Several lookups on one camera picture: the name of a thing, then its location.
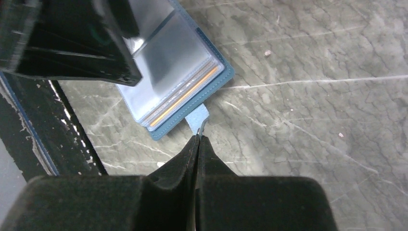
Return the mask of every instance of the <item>light blue strap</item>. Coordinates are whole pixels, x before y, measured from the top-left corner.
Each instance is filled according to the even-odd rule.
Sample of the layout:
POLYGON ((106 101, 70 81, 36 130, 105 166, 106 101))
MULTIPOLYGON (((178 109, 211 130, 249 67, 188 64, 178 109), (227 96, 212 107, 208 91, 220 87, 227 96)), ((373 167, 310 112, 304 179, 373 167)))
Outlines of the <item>light blue strap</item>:
POLYGON ((201 136, 204 130, 204 125, 209 117, 210 113, 203 103, 185 117, 193 135, 199 133, 201 136))

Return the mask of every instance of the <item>gray marble surface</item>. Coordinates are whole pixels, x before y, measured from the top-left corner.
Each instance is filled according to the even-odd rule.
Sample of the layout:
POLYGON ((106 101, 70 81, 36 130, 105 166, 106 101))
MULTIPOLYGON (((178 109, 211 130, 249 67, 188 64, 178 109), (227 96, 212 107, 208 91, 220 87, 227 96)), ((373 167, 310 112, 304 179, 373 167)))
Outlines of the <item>gray marble surface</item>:
MULTIPOLYGON (((316 179, 341 230, 407 230, 408 1, 181 4, 237 72, 205 102, 219 157, 316 179)), ((182 122, 154 142, 113 84, 61 85, 110 174, 148 174, 191 136, 182 122)))

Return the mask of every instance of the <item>card holder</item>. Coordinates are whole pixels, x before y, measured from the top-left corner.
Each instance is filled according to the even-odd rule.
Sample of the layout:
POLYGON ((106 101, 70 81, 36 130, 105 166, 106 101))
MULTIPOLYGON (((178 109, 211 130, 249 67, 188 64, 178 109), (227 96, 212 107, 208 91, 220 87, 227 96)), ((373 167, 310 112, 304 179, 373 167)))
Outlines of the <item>card holder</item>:
POLYGON ((138 4, 153 6, 154 1, 163 4, 160 11, 147 7, 145 16, 135 18, 138 25, 154 22, 157 28, 146 27, 147 31, 139 25, 140 38, 128 39, 131 45, 142 43, 135 50, 129 46, 142 80, 134 87, 117 87, 136 122, 158 140, 230 80, 234 71, 177 0, 138 4))
POLYGON ((203 67, 215 60, 179 12, 174 11, 169 17, 134 54, 142 74, 140 83, 134 87, 117 86, 135 120, 142 125, 203 67))

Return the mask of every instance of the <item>stitching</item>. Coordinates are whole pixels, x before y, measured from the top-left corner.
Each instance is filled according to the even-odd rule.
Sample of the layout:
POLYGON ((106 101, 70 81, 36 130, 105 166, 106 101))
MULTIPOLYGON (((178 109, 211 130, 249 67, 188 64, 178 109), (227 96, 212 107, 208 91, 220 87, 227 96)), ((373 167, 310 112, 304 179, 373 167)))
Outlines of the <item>stitching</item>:
MULTIPOLYGON (((225 67, 227 67, 227 62, 223 59, 222 55, 220 55, 220 53, 216 52, 216 50, 214 49, 214 47, 210 44, 210 42, 208 41, 208 39, 206 38, 206 36, 204 35, 203 32, 198 31, 198 33, 200 34, 200 36, 202 38, 204 38, 204 42, 206 42, 206 44, 208 45, 208 47, 214 52, 214 54, 220 59, 220 61, 223 63, 223 65, 225 67)), ((153 134, 153 131, 151 132, 152 136, 154 138, 159 138, 162 136, 163 133, 165 133, 166 131, 168 131, 169 127, 173 126, 173 124, 178 121, 178 119, 187 111, 189 110, 197 101, 199 101, 201 98, 203 98, 204 96, 206 96, 212 89, 214 89, 216 86, 218 86, 223 80, 225 80, 226 78, 229 77, 230 73, 231 73, 231 67, 226 68, 227 73, 225 74, 225 76, 220 79, 212 88, 210 88, 209 90, 207 90, 203 95, 201 95, 198 99, 196 99, 192 104, 190 104, 189 107, 187 107, 186 109, 184 109, 183 112, 181 112, 176 118, 173 119, 173 121, 162 131, 160 132, 158 135, 153 134)))

